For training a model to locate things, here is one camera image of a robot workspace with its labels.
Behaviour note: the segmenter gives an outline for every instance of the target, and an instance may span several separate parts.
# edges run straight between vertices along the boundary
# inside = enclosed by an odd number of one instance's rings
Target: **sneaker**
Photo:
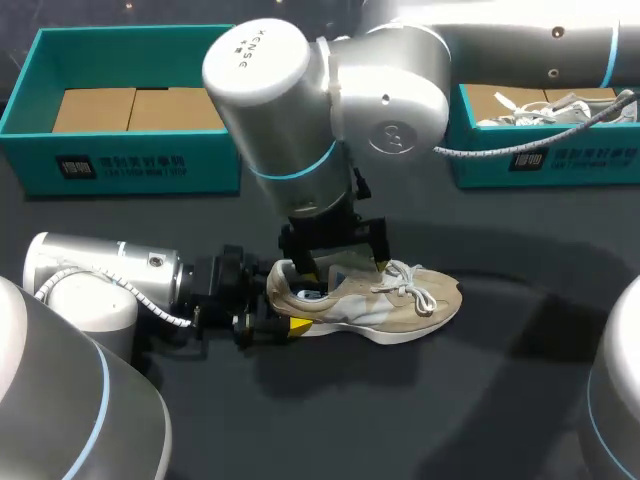
[[[303,336],[351,331],[384,345],[408,342],[442,327],[462,303],[454,278],[420,265],[391,260],[379,273],[353,253],[318,258],[316,264],[327,279],[326,292],[309,287],[291,260],[276,262],[267,279],[277,313],[313,321]]]
[[[553,103],[535,102],[517,107],[504,95],[496,93],[496,99],[513,113],[502,117],[481,120],[477,125],[481,127],[495,127],[501,125],[565,125],[585,123],[591,119],[593,115],[602,112],[614,102],[622,100],[632,94],[633,92],[631,90],[623,90],[616,98],[588,99],[579,97],[575,93],[570,93]],[[621,112],[615,114],[613,118],[606,119],[602,123],[629,123],[637,122],[637,120],[638,105],[637,102],[633,102],[624,107]]]

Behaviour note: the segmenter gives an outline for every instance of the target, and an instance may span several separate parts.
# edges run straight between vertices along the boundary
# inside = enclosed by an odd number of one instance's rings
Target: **logo on box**
[[[60,173],[67,180],[93,180],[96,171],[88,155],[57,155]]]
[[[530,152],[516,153],[513,155],[510,172],[535,172],[542,168],[549,153],[548,148],[538,148]]]

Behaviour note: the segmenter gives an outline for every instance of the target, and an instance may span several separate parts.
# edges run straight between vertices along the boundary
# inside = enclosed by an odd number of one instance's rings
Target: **shoe tongue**
[[[551,103],[549,106],[555,110],[559,110],[568,105],[571,105],[574,102],[577,102],[578,100],[578,96],[572,92],[569,95],[565,95],[560,100],[556,100],[555,102]]]
[[[330,292],[333,292],[336,288],[340,286],[342,282],[345,281],[349,272],[348,269],[341,265],[331,265],[329,267],[329,281],[328,281],[328,289]]]
[[[379,283],[382,279],[381,274],[376,269],[375,263],[366,259],[357,259],[354,265],[344,263],[335,263],[329,267],[329,275],[327,279],[327,288],[329,292],[333,292],[347,278],[364,280],[372,284]]]
[[[556,107],[553,116],[557,119],[558,123],[581,123],[591,118],[591,109],[585,102],[576,100],[565,107]]]

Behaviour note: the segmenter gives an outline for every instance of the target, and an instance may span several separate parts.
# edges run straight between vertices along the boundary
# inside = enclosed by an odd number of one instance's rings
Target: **white shoelace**
[[[398,291],[398,295],[403,297],[407,293],[413,295],[416,300],[416,310],[421,315],[431,315],[438,303],[436,299],[424,288],[413,283],[413,275],[422,265],[409,267],[399,260],[390,260],[385,268],[387,278],[381,285],[371,287],[373,293],[387,293]]]
[[[500,92],[495,94],[496,100],[498,100],[505,108],[508,108],[513,113],[516,125],[540,125],[545,123],[556,123],[554,118],[554,111],[548,102],[534,102],[518,107],[515,103],[502,95]],[[534,105],[544,105],[540,110],[528,110]]]

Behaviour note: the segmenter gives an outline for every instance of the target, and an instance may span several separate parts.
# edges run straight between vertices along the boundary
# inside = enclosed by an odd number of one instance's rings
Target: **beige sneaker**
[[[349,252],[316,264],[328,294],[296,288],[304,281],[291,260],[276,262],[267,279],[276,312],[313,320],[304,336],[352,331],[384,345],[409,342],[442,327],[462,303],[454,278],[420,265],[391,260],[379,273],[373,262]]]

